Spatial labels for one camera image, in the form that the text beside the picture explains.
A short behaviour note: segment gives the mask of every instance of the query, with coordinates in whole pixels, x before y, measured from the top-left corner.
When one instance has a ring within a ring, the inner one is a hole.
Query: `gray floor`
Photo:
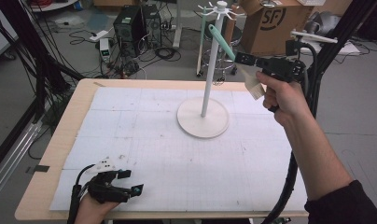
[[[102,12],[93,9],[81,12],[69,9],[58,10],[49,13],[49,16],[58,16],[60,13],[73,13],[85,21],[93,20],[94,15],[105,17]],[[97,25],[101,28],[100,30],[108,29],[115,15],[114,12],[107,13],[107,20],[103,24],[92,24],[92,27]],[[187,16],[183,24],[198,30],[200,20],[195,16]],[[238,25],[242,27],[242,21],[239,21]],[[69,44],[72,40],[69,34],[74,31],[53,34],[60,52],[79,72],[97,68],[99,53],[93,44],[82,43],[74,46]],[[198,32],[184,30],[179,50],[182,55],[181,60],[153,63],[131,78],[205,80],[205,77],[195,76],[198,43]],[[374,44],[365,44],[369,48],[377,49]],[[310,59],[304,57],[304,61],[309,62]],[[144,67],[149,63],[139,64]],[[253,72],[255,69],[250,68],[248,71]],[[227,75],[226,81],[242,82],[243,80],[243,76],[238,73],[236,76]],[[352,175],[362,182],[366,192],[377,206],[377,51],[372,51],[367,55],[348,57],[342,64],[333,63],[325,73],[321,87],[317,119],[343,163]],[[0,144],[33,98],[34,93],[24,74],[21,62],[0,58]],[[41,157],[49,139],[50,134],[46,132],[34,143],[31,148],[33,156]],[[0,223],[24,223],[16,220],[14,213],[32,177],[27,173],[28,167],[34,167],[36,164],[38,164],[37,160],[32,160],[25,155],[4,186],[0,193]],[[173,220],[173,223],[193,223],[193,221]],[[292,223],[306,223],[306,218],[293,218]]]

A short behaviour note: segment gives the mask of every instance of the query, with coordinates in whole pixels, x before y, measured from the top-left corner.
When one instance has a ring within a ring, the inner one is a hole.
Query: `round white base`
[[[206,116],[202,113],[203,98],[183,102],[177,110],[177,121],[187,133],[200,138],[213,138],[223,134],[229,127],[229,113],[216,100],[209,99]]]

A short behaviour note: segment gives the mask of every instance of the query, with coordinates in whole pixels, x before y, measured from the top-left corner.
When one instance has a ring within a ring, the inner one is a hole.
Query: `table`
[[[58,220],[67,219],[67,212],[49,211],[49,206],[58,186],[64,162],[75,143],[77,131],[81,127],[99,87],[125,87],[143,89],[203,90],[201,81],[163,80],[107,80],[83,79],[79,82],[63,117],[52,136],[40,165],[49,166],[46,173],[35,173],[17,208],[18,220]],[[218,91],[245,91],[243,83],[224,83],[214,86]],[[211,218],[211,217],[265,217],[268,212],[112,212],[107,218]],[[306,217],[303,211],[284,212],[285,217]]]

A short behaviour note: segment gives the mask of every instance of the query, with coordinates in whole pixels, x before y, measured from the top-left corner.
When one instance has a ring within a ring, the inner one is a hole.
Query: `forearm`
[[[343,167],[325,134],[311,114],[284,125],[299,165],[309,200],[349,185],[352,177]]]

